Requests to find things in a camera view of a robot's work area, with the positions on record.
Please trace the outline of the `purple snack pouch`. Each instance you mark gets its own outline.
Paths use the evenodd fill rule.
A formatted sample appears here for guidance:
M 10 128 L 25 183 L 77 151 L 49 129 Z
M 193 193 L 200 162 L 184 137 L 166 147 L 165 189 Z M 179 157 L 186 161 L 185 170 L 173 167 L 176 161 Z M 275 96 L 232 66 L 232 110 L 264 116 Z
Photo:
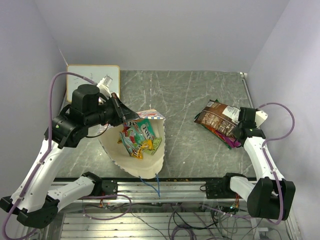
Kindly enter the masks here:
M 214 133 L 229 149 L 240 148 L 242 146 L 241 143 L 233 137 L 228 137 L 217 130 Z

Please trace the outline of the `brown chips bag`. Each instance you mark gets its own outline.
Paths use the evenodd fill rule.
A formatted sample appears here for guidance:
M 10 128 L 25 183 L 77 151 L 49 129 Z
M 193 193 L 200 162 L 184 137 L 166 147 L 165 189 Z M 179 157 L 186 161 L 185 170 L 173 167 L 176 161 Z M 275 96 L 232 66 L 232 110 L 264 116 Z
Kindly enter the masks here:
M 211 125 L 216 131 L 234 138 L 233 130 L 238 124 L 240 109 L 216 100 L 209 100 L 200 112 L 201 123 Z

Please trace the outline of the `blue checkered paper bag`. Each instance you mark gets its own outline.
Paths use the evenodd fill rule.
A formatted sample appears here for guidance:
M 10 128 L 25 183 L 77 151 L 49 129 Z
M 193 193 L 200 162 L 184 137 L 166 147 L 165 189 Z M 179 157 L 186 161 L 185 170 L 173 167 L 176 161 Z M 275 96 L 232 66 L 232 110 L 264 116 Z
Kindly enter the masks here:
M 119 126 L 106 124 L 97 130 L 98 140 L 111 159 L 121 170 L 146 180 L 155 179 L 153 187 L 160 195 L 159 173 L 163 168 L 166 153 L 165 117 L 156 109 L 137 113 L 136 120 Z

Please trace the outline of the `green chips bag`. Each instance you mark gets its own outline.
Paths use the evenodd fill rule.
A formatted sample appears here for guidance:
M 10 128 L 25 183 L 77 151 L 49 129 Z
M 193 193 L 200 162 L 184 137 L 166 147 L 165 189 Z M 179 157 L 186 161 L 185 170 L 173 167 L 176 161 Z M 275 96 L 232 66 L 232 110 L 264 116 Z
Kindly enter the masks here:
M 202 127 L 204 127 L 205 129 L 207 129 L 208 131 L 210 131 L 211 133 L 213 134 L 216 134 L 216 129 L 211 126 L 211 125 L 208 125 L 206 123 L 201 123 L 201 118 L 200 118 L 200 115 L 201 113 L 198 113 L 195 117 L 194 117 L 194 122 L 201 125 Z

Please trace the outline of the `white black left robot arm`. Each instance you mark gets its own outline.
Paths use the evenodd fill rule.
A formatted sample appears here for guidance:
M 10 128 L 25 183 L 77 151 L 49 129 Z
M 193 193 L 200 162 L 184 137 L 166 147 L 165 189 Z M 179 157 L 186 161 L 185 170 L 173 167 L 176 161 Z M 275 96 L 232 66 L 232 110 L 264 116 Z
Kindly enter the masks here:
M 82 139 L 89 137 L 91 127 L 117 127 L 138 117 L 115 93 L 101 92 L 91 84 L 80 85 L 73 91 L 71 103 L 47 128 L 27 177 L 15 193 L 0 200 L 0 207 L 16 215 L 23 226 L 43 229 L 73 201 L 87 196 L 98 198 L 103 192 L 103 180 L 91 172 L 58 189 L 49 188 L 63 160 Z

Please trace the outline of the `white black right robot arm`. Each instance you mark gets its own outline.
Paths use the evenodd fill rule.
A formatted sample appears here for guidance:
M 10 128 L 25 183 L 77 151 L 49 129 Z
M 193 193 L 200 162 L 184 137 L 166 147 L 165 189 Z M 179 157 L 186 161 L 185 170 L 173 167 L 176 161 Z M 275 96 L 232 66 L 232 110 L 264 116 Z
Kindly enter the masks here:
M 247 203 L 251 217 L 278 225 L 289 217 L 296 186 L 276 167 L 267 146 L 270 140 L 258 128 L 256 121 L 263 123 L 266 119 L 267 114 L 256 108 L 240 108 L 234 135 L 251 160 L 257 182 L 251 183 L 239 173 L 227 173 L 220 192 L 226 198 L 238 194 Z

